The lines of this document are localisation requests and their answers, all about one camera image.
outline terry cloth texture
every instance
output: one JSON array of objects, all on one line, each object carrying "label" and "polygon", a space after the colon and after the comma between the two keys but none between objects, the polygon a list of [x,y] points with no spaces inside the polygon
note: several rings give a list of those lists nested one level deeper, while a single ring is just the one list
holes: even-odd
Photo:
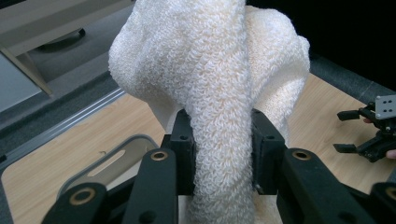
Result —
[{"label": "terry cloth texture", "polygon": [[309,73],[308,49],[285,15],[245,1],[136,1],[111,46],[109,70],[166,131],[180,108],[191,116],[197,155],[189,222],[273,215],[255,210],[265,199],[253,199],[250,113],[259,109],[287,137]]}]

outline wooden table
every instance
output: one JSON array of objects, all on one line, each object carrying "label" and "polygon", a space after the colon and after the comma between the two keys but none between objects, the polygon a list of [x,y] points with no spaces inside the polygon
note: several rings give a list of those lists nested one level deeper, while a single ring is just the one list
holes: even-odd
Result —
[{"label": "wooden table", "polygon": [[[396,161],[370,163],[340,154],[334,143],[359,145],[377,129],[361,120],[340,121],[336,114],[363,103],[310,76],[290,118],[290,147],[315,152],[343,183],[369,192],[389,177]],[[2,182],[15,223],[39,223],[55,203],[63,183],[131,135],[144,133],[160,144],[164,131],[146,103],[123,95],[43,147],[8,166]]]}]

